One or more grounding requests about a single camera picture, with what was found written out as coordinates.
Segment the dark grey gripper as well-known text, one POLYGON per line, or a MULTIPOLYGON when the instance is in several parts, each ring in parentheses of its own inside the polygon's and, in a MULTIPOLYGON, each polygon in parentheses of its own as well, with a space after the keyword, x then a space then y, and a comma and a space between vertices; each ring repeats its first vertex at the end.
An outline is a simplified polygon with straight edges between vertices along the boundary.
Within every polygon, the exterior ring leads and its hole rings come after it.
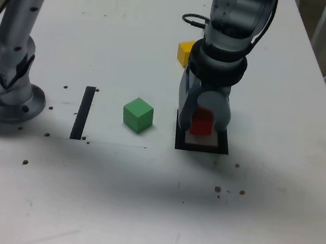
POLYGON ((178 124, 180 129, 187 131, 191 127, 192 116, 199 105, 213 113, 215 131, 225 131, 231 120, 228 100, 231 90, 231 86, 221 87, 200 81, 190 71, 190 68, 186 67, 180 81, 178 95, 178 124))

